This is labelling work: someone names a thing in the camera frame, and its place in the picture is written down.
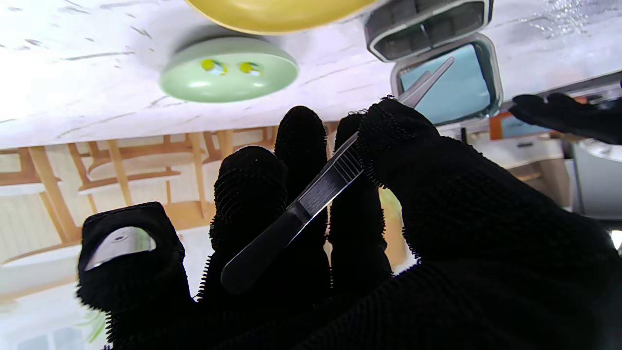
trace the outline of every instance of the yellow bowl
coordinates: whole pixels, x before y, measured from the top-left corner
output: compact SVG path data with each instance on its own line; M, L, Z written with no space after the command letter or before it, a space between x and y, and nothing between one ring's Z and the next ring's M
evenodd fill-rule
M347 17L375 0L186 0L217 24L238 32L279 35Z

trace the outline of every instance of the green lid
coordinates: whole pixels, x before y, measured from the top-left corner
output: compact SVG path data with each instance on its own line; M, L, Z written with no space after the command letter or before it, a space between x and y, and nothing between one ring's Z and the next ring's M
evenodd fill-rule
M176 54L162 71L160 87L186 101L236 102L279 91L297 76L296 62L280 48L262 40L227 37Z

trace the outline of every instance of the metal tweezers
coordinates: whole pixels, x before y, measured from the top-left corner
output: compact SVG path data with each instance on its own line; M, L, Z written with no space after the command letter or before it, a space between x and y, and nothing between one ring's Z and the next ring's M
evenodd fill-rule
M454 61L449 57L434 73L423 73L397 100L417 106ZM247 291L305 226L363 172L352 147L357 138L358 132L345 141L285 212L227 263L220 277L226 290Z

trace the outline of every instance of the black glove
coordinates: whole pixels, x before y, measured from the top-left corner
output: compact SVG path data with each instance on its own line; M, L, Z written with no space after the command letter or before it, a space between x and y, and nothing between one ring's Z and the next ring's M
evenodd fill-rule
M532 125L570 133L609 144L622 144L622 99L609 108L576 102L561 93L549 95L545 102L535 95L520 95L509 111Z
M347 140L360 121L361 116L346 118L337 143ZM283 213L326 162L322 121L302 106L291 109L281 121L274 154L250 146L223 160L209 232L215 252L208 258L196 302L188 292L183 247L159 203L88 218L78 264L78 296L108 313L108 339L114 348L288 348L390 278L378 188L361 176L351 184L360 191L346 191L333 206L332 271L323 250L327 231L323 210L249 291L232 295L222 287L224 266ZM357 225L348 226L351 220L358 220ZM156 241L156 249L86 270L100 242L126 226L144 229ZM338 288L332 288L331 272ZM347 301L336 305L335 299ZM278 336L271 333L275 329ZM269 340L278 344L268 340L245 344L253 338L244 334L252 332L270 335Z

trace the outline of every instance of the round lid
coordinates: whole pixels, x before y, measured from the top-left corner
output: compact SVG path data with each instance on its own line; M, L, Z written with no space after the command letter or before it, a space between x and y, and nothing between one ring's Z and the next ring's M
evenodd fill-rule
M297 76L296 62L280 48L262 40L227 37L177 53L162 72L160 87L186 101L236 102L279 91Z
M238 32L278 35L347 17L375 0L187 0L217 24Z

